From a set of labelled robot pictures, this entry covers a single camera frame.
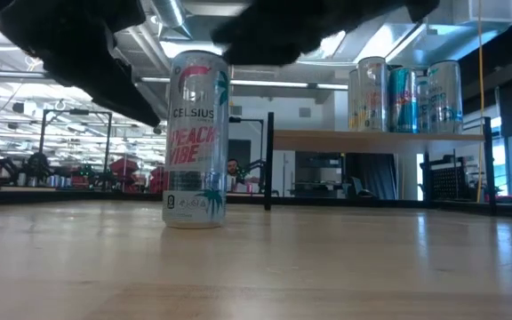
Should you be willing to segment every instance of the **celsius logo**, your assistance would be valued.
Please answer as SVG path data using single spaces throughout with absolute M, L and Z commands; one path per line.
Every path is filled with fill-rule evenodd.
M 187 67 L 183 70 L 179 77 L 178 89 L 180 93 L 183 93 L 183 87 L 185 86 L 185 81 L 191 76 L 205 76 L 209 74 L 211 71 L 208 67 L 203 66 L 191 66 Z M 179 74 L 180 68 L 175 69 L 175 74 Z

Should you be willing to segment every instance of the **celsius can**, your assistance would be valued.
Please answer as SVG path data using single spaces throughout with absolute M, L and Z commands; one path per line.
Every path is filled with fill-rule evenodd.
M 388 68 L 381 57 L 364 58 L 358 63 L 360 132 L 388 131 Z
M 442 61 L 428 70 L 430 131 L 460 133 L 463 125 L 461 109 L 460 64 Z
M 359 105 L 359 73 L 355 69 L 348 74 L 348 127 L 352 132 L 357 131 Z
M 175 228 L 222 225 L 227 195 L 228 65 L 210 52 L 173 59 L 163 219 Z
M 416 98 L 418 101 L 418 131 L 420 133 L 430 132 L 430 114 L 428 105 L 428 77 L 419 76 L 416 78 Z
M 416 71 L 397 68 L 390 72 L 388 100 L 390 131 L 418 133 Z

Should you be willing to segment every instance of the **yellow rope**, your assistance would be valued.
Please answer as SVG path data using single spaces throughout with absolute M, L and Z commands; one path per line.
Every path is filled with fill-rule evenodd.
M 481 23 L 481 16 L 482 16 L 482 0 L 479 0 L 479 8 L 477 9 L 477 35 L 479 37 L 479 91 L 481 95 L 481 125 L 479 126 L 479 133 L 484 134 L 484 124 L 483 124 L 483 117 L 484 117 L 484 109 L 485 109 L 485 92 L 484 92 L 484 48 L 482 43 L 482 23 Z M 481 200 L 481 187 L 483 183 L 483 176 L 481 174 L 481 161 L 482 161 L 482 153 L 483 153 L 483 146 L 480 143 L 479 144 L 479 164 L 477 166 L 477 170 L 479 171 L 478 174 L 478 182 L 477 182 L 477 202 L 479 203 Z

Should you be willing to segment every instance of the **ductwork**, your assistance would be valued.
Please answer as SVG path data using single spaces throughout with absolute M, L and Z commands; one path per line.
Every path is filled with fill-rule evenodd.
M 151 3 L 159 22 L 165 28 L 170 28 L 188 39 L 193 39 L 185 23 L 189 14 L 180 0 L 151 0 Z

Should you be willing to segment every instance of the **metal post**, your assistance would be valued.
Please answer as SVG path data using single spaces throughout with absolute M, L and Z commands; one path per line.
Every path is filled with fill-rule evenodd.
M 458 182 L 458 157 L 455 149 L 453 150 L 453 173 L 455 174 L 455 199 L 458 200 L 460 198 L 460 185 Z
M 41 139 L 39 141 L 39 153 L 43 153 L 43 144 L 44 144 L 44 130 L 46 128 L 46 115 L 51 112 L 51 110 L 43 110 L 43 123 L 41 126 Z
M 424 168 L 422 169 L 422 176 L 424 181 L 424 202 L 429 208 L 432 205 L 432 179 L 430 177 L 432 166 L 430 164 L 430 154 L 424 152 Z
M 489 196 L 489 206 L 491 214 L 497 214 L 497 199 L 495 198 L 495 167 L 493 165 L 493 133 L 491 128 L 491 118 L 484 118 L 484 154 L 485 154 L 485 170 L 487 178 L 487 195 Z
M 108 158 L 110 156 L 110 135 L 112 134 L 112 113 L 108 112 L 108 134 L 106 135 L 106 156 L 104 158 L 103 177 L 106 179 L 108 172 Z M 106 191 L 106 181 L 102 181 L 102 191 Z
M 268 112 L 268 142 L 266 144 L 266 186 L 264 191 L 264 209 L 272 209 L 272 166 L 274 162 L 274 112 Z

